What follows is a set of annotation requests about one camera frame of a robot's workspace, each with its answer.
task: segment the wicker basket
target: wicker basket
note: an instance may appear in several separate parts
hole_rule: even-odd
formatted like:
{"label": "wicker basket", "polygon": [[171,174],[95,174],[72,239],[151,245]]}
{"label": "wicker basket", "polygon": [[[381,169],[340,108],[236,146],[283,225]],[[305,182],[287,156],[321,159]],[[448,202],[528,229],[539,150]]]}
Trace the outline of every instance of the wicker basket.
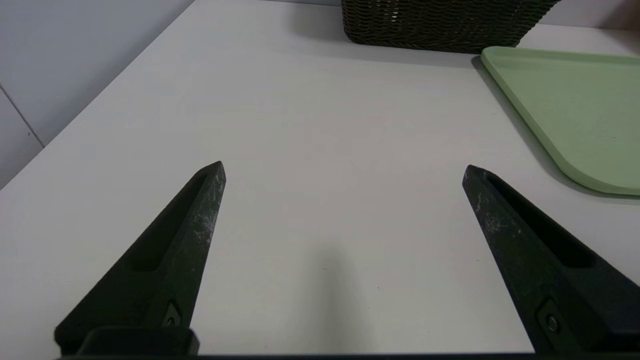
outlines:
{"label": "wicker basket", "polygon": [[479,54],[516,46],[560,0],[342,0],[358,44]]}

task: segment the white table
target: white table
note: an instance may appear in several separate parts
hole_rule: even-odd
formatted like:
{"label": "white table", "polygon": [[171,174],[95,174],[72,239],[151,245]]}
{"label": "white table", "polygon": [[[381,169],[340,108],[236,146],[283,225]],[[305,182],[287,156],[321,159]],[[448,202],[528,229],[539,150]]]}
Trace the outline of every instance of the white table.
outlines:
{"label": "white table", "polygon": [[[640,281],[640,201],[561,175],[473,56],[352,44],[340,22],[197,1],[6,186],[3,358],[55,357],[55,325],[217,160],[201,353],[531,351],[461,187],[470,163]],[[640,49],[559,26],[522,46]]]}

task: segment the green tray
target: green tray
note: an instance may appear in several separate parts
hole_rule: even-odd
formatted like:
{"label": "green tray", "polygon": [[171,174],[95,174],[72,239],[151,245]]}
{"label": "green tray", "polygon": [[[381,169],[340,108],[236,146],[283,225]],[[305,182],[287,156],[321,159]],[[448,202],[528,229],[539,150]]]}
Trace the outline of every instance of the green tray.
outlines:
{"label": "green tray", "polygon": [[487,47],[482,62],[568,177],[640,195],[640,58]]}

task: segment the white wall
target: white wall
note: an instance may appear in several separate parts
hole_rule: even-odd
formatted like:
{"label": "white wall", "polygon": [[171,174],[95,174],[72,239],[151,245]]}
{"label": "white wall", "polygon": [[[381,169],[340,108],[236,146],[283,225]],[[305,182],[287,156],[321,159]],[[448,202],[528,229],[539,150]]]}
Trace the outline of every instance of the white wall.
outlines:
{"label": "white wall", "polygon": [[40,150],[42,145],[0,90],[0,189]]}
{"label": "white wall", "polygon": [[0,0],[0,85],[47,145],[192,2]]}
{"label": "white wall", "polygon": [[585,28],[640,30],[640,0],[562,0],[540,22]]}

